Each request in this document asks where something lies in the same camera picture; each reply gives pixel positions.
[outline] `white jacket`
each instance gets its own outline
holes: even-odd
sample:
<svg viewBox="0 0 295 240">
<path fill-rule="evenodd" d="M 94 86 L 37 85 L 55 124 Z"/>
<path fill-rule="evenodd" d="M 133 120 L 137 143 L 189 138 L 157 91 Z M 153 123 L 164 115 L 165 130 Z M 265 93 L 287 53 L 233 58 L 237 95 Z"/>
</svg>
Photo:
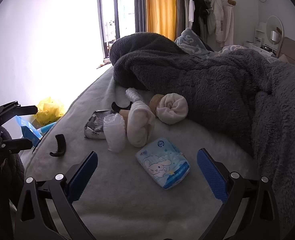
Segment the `white jacket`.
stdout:
<svg viewBox="0 0 295 240">
<path fill-rule="evenodd" d="M 204 0 L 209 2 L 211 5 L 211 9 L 209 9 L 208 16 L 208 31 L 211 35 L 214 31 L 215 26 L 215 36 L 217 42 L 224 41 L 224 33 L 223 33 L 223 7 L 221 0 Z"/>
</svg>

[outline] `bed sheet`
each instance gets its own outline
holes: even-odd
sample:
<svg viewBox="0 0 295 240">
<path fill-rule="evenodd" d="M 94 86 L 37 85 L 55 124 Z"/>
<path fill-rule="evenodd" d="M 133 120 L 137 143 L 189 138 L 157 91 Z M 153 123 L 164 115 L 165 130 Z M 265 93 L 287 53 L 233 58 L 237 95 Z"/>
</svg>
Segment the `bed sheet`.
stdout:
<svg viewBox="0 0 295 240">
<path fill-rule="evenodd" d="M 148 91 L 141 94 L 146 102 L 153 96 Z M 116 154 L 108 151 L 106 140 L 84 137 L 84 125 L 91 114 L 95 110 L 110 109 L 113 101 L 119 106 L 129 104 L 125 88 L 113 80 L 111 67 L 74 101 L 45 135 L 25 172 L 25 177 L 33 176 L 36 180 L 52 179 L 95 151 L 97 169 L 73 206 L 96 239 L 198 239 L 222 204 L 198 168 L 196 155 L 200 148 L 206 148 L 213 159 L 222 162 L 229 171 L 257 179 L 252 158 L 226 136 L 188 119 L 174 125 L 156 120 L 150 141 L 166 137 L 190 163 L 190 173 L 185 179 L 172 189 L 163 190 L 137 162 L 135 153 L 140 148 L 127 142 L 126 148 Z M 63 157 L 51 157 L 49 152 L 57 150 L 55 135 L 59 133 L 65 136 L 67 150 Z M 243 201 L 227 236 L 237 229 L 245 206 Z M 49 209 L 59 232 L 68 236 L 51 202 Z"/>
</svg>

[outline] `cartoon dog illustration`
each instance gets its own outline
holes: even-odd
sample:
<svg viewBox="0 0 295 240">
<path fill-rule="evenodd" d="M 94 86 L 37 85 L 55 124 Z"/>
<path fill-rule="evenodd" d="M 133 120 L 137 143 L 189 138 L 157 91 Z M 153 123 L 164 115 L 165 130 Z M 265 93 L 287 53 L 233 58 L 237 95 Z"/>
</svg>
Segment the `cartoon dog illustration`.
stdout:
<svg viewBox="0 0 295 240">
<path fill-rule="evenodd" d="M 162 157 L 158 157 L 158 160 L 159 162 L 150 164 L 150 160 L 147 157 L 144 159 L 143 164 L 153 176 L 161 178 L 168 171 L 167 167 L 165 166 L 171 165 L 171 161 L 166 160 Z"/>
</svg>

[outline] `blue gripper pad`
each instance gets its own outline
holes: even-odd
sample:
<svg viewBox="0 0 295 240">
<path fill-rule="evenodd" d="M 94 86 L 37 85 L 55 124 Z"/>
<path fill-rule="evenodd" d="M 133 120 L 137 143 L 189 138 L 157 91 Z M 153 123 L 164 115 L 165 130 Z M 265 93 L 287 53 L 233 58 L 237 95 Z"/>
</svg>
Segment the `blue gripper pad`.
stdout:
<svg viewBox="0 0 295 240">
<path fill-rule="evenodd" d="M 198 151 L 197 162 L 215 198 L 225 203 L 228 198 L 226 182 L 213 162 L 209 159 L 206 152 L 202 149 Z"/>
<path fill-rule="evenodd" d="M 71 204 L 80 199 L 87 183 L 97 167 L 97 161 L 97 154 L 95 152 L 91 152 L 72 177 L 70 183 L 68 184 L 68 194 L 66 196 L 67 200 Z"/>
</svg>

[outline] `curtain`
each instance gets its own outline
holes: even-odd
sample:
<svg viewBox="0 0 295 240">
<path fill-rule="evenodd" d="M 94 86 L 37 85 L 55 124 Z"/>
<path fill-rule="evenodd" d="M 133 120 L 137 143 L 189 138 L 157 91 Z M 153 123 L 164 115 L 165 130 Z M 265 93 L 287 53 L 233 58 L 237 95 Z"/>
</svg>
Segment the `curtain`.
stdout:
<svg viewBox="0 0 295 240">
<path fill-rule="evenodd" d="M 175 39 L 175 0 L 146 0 L 146 27 L 148 32 Z"/>
<path fill-rule="evenodd" d="M 179 37 L 185 30 L 184 0 L 176 0 L 175 37 Z"/>
<path fill-rule="evenodd" d="M 135 32 L 146 32 L 145 0 L 134 0 Z"/>
</svg>

